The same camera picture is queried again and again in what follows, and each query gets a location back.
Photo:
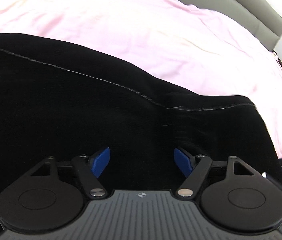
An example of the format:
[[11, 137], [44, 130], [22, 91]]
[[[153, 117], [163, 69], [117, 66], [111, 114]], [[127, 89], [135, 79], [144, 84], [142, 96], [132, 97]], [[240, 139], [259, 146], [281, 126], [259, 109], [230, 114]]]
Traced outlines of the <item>black pants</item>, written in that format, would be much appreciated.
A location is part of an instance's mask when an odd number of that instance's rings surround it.
[[260, 114], [247, 97], [198, 95], [83, 46], [0, 34], [0, 192], [45, 157], [102, 148], [109, 190], [176, 189], [175, 148], [235, 155], [282, 184]]

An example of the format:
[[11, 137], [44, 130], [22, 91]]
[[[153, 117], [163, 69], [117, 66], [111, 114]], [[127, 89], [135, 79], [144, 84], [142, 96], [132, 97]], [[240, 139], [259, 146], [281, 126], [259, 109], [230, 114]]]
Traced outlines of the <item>pink bed sheet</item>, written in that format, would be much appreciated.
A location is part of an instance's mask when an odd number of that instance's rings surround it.
[[178, 0], [0, 0], [0, 33], [115, 56], [201, 95], [243, 95], [282, 158], [282, 68], [246, 28]]

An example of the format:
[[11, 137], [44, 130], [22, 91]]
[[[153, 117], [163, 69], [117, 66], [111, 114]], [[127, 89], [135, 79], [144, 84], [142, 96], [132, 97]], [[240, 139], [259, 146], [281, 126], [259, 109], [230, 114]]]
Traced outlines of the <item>grey upholstered headboard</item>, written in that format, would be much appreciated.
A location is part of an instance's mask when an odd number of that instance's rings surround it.
[[266, 0], [179, 0], [220, 12], [246, 28], [269, 51], [282, 36], [282, 17]]

